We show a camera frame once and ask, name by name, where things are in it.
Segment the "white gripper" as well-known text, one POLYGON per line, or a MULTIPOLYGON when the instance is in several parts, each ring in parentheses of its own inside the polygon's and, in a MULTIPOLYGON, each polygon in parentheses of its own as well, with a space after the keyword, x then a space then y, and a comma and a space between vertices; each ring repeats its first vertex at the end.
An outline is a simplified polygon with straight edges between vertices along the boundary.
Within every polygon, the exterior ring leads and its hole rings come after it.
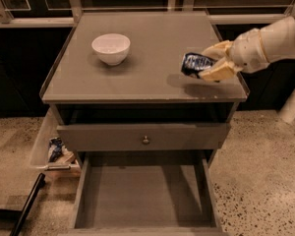
POLYGON ((200 72, 200 77, 207 82, 231 79, 241 70, 253 74, 269 65, 259 29, 242 33, 233 42, 230 40, 218 42, 206 48, 202 54, 218 60, 210 69, 200 72), (224 58, 228 54, 232 61, 224 58))

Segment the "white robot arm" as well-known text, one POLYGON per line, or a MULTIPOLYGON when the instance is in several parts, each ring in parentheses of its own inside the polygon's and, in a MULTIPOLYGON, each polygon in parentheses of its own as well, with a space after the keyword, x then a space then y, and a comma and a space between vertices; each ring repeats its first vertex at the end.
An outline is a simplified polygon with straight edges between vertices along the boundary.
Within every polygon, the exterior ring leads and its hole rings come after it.
POLYGON ((216 61, 200 72, 200 78, 208 82, 230 79, 238 72, 253 74, 276 61, 295 59, 295 15, 219 42, 202 54, 216 61))

